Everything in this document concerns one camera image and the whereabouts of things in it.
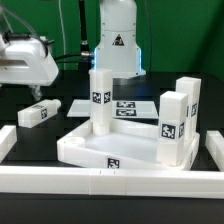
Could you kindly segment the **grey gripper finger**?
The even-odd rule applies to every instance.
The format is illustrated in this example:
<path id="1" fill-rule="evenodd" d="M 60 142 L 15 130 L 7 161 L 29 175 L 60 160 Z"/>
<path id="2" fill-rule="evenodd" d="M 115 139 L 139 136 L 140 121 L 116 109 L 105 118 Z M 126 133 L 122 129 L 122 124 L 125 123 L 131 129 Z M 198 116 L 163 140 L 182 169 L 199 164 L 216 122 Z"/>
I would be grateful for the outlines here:
<path id="1" fill-rule="evenodd" d="M 36 102 L 40 101 L 42 98 L 41 87 L 39 85 L 30 85 L 31 95 Z"/>

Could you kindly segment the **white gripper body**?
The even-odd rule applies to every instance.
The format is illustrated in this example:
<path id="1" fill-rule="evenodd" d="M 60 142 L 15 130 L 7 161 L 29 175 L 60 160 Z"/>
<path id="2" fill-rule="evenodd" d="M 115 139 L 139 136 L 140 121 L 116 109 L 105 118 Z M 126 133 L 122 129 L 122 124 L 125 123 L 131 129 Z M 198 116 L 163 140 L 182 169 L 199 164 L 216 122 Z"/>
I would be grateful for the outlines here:
<path id="1" fill-rule="evenodd" d="M 0 84 L 50 86 L 58 73 L 37 39 L 5 42 L 0 36 Z"/>

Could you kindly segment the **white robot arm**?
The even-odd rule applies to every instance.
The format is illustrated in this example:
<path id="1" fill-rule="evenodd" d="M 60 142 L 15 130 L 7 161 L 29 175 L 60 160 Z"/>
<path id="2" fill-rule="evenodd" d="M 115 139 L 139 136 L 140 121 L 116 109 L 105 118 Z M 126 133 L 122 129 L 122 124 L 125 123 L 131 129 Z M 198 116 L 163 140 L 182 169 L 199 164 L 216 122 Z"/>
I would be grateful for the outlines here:
<path id="1" fill-rule="evenodd" d="M 79 0 L 81 52 L 94 69 L 106 68 L 115 79 L 142 76 L 142 52 L 136 43 L 137 5 L 134 0 L 99 0 L 100 42 L 89 50 L 86 33 L 85 3 Z M 28 23 L 26 33 L 0 29 L 0 86 L 27 85 L 35 100 L 42 97 L 40 88 L 51 85 L 59 74 L 56 59 Z"/>

